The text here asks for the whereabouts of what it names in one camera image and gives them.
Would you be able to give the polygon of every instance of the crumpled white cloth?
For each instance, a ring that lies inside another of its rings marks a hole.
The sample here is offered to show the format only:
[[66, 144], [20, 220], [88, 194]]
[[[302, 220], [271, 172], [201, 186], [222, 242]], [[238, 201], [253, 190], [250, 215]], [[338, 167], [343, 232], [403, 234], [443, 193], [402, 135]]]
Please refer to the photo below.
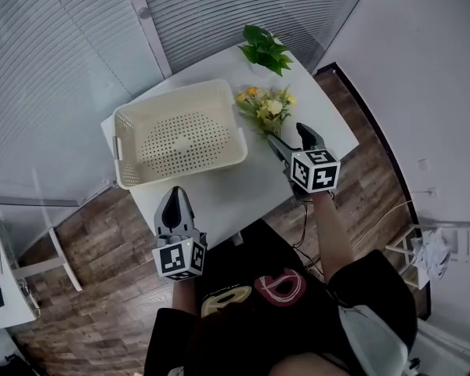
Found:
[[438, 280], [442, 279], [451, 257], [449, 244], [443, 239], [442, 229], [423, 231], [422, 238], [411, 238], [413, 265]]

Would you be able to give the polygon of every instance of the shirt sleeve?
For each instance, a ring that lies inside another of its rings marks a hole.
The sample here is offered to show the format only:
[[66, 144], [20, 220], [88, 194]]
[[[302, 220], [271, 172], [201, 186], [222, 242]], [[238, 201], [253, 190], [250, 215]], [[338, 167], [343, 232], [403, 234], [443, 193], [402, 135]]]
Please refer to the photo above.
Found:
[[184, 365], [196, 317], [177, 309], [159, 309], [148, 346], [144, 376], [167, 376]]
[[369, 306], [410, 350], [418, 330], [416, 304], [402, 277], [380, 251], [351, 263], [329, 281], [341, 305]]

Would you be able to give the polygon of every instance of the white flower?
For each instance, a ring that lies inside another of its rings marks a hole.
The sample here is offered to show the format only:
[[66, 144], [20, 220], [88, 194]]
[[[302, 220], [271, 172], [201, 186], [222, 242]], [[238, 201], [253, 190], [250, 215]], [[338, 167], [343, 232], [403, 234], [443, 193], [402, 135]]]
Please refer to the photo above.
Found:
[[274, 116], [282, 111], [282, 103], [277, 100], [267, 100], [265, 102], [265, 108]]

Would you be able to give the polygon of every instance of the window blind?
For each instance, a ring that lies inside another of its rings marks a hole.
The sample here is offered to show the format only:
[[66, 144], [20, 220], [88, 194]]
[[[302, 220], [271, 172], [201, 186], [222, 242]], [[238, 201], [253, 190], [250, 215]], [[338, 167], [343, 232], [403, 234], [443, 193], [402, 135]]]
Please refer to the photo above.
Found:
[[146, 0], [172, 71], [242, 42], [245, 24], [280, 36], [312, 68], [358, 0]]
[[99, 123], [162, 79], [130, 0], [0, 0], [0, 196], [100, 189]]

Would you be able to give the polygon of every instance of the basket handle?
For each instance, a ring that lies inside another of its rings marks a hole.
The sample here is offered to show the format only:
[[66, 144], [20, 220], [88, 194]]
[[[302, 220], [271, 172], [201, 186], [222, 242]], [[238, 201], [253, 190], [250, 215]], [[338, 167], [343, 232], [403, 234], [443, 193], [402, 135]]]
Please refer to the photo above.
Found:
[[121, 151], [122, 141], [118, 136], [113, 136], [113, 159], [114, 160], [124, 160], [122, 157]]

